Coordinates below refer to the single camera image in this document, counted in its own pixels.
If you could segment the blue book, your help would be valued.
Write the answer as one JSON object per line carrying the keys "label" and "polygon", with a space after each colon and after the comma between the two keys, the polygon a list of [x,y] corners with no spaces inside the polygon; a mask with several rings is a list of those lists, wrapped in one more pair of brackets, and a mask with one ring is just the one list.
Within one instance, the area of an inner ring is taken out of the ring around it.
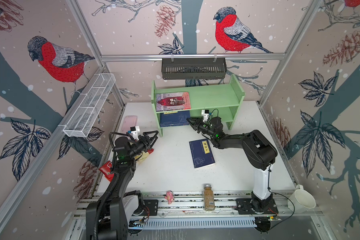
{"label": "blue book", "polygon": [[215,164],[208,139],[191,141],[189,145],[195,169]]}
{"label": "blue book", "polygon": [[160,113],[160,127],[178,127],[189,125],[187,121],[190,118],[190,111],[180,111],[176,113],[164,114]]}

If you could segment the pink Hamlet book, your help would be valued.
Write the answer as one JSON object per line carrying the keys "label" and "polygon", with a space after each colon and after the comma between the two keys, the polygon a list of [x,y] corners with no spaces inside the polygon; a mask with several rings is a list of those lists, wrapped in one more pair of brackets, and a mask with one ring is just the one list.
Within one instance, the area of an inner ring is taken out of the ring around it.
{"label": "pink Hamlet book", "polygon": [[155,108],[157,112],[191,109],[188,92],[156,94]]}

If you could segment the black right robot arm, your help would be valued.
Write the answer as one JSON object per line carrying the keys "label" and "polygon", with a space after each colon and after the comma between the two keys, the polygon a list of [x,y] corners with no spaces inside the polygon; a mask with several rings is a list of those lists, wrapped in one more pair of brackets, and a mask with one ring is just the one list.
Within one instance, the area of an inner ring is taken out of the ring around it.
{"label": "black right robot arm", "polygon": [[242,149],[244,150],[254,170],[254,188],[251,192],[252,209],[264,212],[273,200],[270,190],[270,173],[276,161],[278,152],[267,138],[258,130],[240,135],[228,135],[223,132],[220,117],[214,117],[207,122],[203,118],[187,118],[190,126],[198,134],[201,133],[210,140],[217,149]]}

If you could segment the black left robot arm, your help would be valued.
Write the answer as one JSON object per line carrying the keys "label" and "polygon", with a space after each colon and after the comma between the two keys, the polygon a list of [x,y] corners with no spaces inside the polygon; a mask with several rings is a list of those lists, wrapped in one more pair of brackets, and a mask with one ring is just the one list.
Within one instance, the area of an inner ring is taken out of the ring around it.
{"label": "black left robot arm", "polygon": [[144,208],[139,191],[127,193],[126,189],[136,171],[142,153],[152,149],[158,131],[144,132],[134,140],[129,133],[110,132],[109,140],[114,156],[111,174],[114,175],[104,194],[86,209],[87,240],[126,240],[132,213]]}

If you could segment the pink case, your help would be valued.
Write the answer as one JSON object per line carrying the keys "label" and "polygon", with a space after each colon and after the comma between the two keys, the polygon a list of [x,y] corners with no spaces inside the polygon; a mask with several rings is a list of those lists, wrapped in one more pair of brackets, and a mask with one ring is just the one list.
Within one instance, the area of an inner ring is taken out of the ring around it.
{"label": "pink case", "polygon": [[137,116],[126,116],[123,120],[120,133],[127,133],[131,130],[132,127],[137,125],[138,117]]}

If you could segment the green wooden shelf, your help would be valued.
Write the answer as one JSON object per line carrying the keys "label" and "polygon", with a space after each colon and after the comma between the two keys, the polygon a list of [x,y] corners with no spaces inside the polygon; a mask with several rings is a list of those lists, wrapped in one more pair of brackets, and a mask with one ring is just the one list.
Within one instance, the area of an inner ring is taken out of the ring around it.
{"label": "green wooden shelf", "polygon": [[[187,109],[174,109],[168,106],[159,104],[157,96],[176,97],[181,93],[189,94],[190,106]],[[202,110],[217,110],[222,122],[227,124],[229,130],[237,119],[238,111],[241,108],[242,102],[245,98],[245,91],[239,83],[236,75],[231,75],[230,83],[223,85],[208,85],[200,87],[183,87],[183,88],[168,88],[157,89],[156,83],[152,82],[151,103],[156,117],[156,123],[159,129],[160,136],[163,135],[163,128],[160,126],[160,114],[168,114],[172,112],[189,111],[191,117],[200,117]]]}

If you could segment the black hanging basket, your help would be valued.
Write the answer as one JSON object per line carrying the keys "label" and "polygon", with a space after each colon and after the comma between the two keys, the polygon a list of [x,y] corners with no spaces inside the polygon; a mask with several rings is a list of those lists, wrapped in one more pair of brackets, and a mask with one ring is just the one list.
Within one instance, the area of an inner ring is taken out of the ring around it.
{"label": "black hanging basket", "polygon": [[225,58],[174,58],[162,60],[164,80],[218,80],[227,73]]}

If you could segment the red snack bag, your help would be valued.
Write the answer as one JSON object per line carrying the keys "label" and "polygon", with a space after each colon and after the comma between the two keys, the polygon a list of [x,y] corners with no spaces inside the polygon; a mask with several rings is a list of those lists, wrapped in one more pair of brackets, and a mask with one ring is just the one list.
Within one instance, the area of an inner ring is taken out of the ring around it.
{"label": "red snack bag", "polygon": [[[147,152],[143,152],[139,156],[136,156],[135,160],[137,161],[137,166],[140,165],[153,152],[154,152],[154,149],[150,149]],[[103,173],[104,177],[109,182],[111,182],[113,177],[114,177],[114,174],[111,174],[111,169],[112,169],[112,162],[111,161],[107,161],[103,166],[100,167],[100,171]]]}

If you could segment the pink small toy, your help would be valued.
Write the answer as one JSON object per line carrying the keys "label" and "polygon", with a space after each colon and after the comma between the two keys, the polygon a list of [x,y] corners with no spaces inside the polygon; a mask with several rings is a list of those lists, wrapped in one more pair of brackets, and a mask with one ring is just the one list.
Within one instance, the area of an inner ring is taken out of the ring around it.
{"label": "pink small toy", "polygon": [[174,202],[174,194],[172,191],[167,191],[165,195],[165,199],[167,200],[168,204],[172,204]]}

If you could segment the spice jar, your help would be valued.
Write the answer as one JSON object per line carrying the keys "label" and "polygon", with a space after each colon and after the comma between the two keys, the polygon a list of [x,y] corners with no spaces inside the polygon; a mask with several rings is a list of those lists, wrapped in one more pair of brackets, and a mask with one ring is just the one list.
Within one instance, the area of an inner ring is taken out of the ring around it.
{"label": "spice jar", "polygon": [[210,184],[204,184],[204,210],[205,211],[215,210],[214,192]]}

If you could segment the white cup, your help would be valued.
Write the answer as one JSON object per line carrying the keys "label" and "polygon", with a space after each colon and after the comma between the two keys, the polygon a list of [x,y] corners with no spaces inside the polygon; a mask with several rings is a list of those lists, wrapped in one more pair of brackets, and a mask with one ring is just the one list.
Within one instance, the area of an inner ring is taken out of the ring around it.
{"label": "white cup", "polygon": [[288,208],[295,214],[313,210],[316,205],[315,198],[302,185],[296,186],[295,191],[288,200]]}

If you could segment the aluminium rail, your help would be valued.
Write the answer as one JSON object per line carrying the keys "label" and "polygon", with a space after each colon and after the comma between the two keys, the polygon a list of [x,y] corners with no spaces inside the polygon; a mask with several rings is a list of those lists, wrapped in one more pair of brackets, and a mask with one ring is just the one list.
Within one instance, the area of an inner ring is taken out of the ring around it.
{"label": "aluminium rail", "polygon": [[[215,211],[204,211],[204,197],[203,192],[175,192],[174,202],[168,204],[165,200],[164,192],[146,192],[143,194],[145,201],[157,200],[158,204],[154,209],[157,215],[153,217],[161,218],[185,218],[185,217],[236,217],[239,215],[235,210],[239,205],[237,199],[251,200],[249,191],[217,191],[214,193]],[[86,209],[91,203],[97,202],[100,199],[100,194],[95,195],[91,199],[82,199],[76,211],[73,213],[74,219],[84,219]],[[274,195],[276,207],[279,211],[280,217],[289,216],[292,211],[288,208],[288,200],[280,195]],[[307,210],[301,214],[294,214],[294,216],[324,216],[318,205],[313,210]]]}

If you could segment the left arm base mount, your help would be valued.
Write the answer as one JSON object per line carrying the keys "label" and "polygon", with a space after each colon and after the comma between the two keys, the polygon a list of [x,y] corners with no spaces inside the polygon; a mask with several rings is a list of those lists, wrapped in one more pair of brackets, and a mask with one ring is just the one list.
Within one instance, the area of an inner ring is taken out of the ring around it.
{"label": "left arm base mount", "polygon": [[156,216],[158,214],[159,201],[157,199],[145,200],[141,191],[125,193],[122,201],[127,218]]}

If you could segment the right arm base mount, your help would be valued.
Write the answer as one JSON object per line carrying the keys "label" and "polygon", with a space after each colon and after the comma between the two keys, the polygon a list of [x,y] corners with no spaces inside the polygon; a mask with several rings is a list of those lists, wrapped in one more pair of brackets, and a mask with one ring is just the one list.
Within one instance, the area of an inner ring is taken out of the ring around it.
{"label": "right arm base mount", "polygon": [[254,199],[236,199],[235,210],[239,215],[278,215],[279,210],[275,200],[270,196],[265,200]]}

